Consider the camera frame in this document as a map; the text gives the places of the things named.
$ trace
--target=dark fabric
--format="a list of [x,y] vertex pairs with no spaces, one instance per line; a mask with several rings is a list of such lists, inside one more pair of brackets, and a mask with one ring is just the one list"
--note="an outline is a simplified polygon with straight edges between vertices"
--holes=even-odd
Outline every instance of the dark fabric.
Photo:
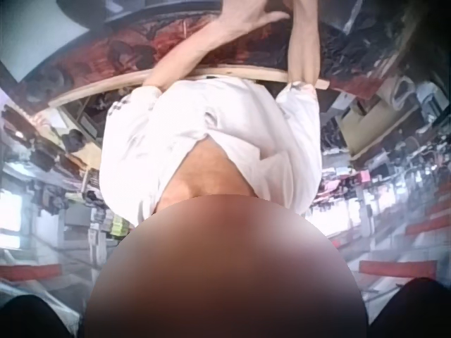
[[18,296],[0,308],[2,338],[71,338],[53,309],[36,296]]
[[369,337],[451,337],[451,291],[428,278],[412,280],[372,322]]

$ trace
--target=white t-shirt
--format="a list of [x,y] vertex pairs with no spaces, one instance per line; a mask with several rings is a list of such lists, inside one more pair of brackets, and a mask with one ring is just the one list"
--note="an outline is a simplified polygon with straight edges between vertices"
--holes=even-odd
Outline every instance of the white t-shirt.
[[234,77],[183,80],[163,94],[140,87],[114,104],[100,168],[106,204],[140,224],[186,155],[208,136],[259,198],[307,211],[321,180],[314,87],[289,84],[274,100],[265,87]]

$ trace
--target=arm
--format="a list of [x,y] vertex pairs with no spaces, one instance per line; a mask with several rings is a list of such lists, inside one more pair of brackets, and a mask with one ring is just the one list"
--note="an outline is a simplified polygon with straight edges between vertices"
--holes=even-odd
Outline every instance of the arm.
[[318,0],[293,0],[293,30],[288,51],[288,82],[315,85],[321,67]]
[[154,86],[164,91],[190,74],[210,51],[268,23],[289,18],[283,12],[266,13],[266,2],[267,0],[223,0],[219,18],[170,51],[155,66],[144,81],[144,86]]

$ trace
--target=fingers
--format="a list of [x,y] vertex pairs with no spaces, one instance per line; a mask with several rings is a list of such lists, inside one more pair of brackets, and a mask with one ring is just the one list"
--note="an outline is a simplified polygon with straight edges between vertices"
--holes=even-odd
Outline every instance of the fingers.
[[267,13],[266,15],[264,15],[260,19],[259,25],[264,26],[269,23],[275,23],[280,20],[287,20],[289,18],[290,18],[290,14],[285,13],[285,12],[270,12],[270,13]]

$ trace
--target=hand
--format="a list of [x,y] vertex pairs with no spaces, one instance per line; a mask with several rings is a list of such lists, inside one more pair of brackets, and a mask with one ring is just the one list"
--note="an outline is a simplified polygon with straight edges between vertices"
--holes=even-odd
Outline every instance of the hand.
[[226,32],[239,37],[257,28],[290,18],[285,12],[265,12],[268,0],[223,0],[218,23]]

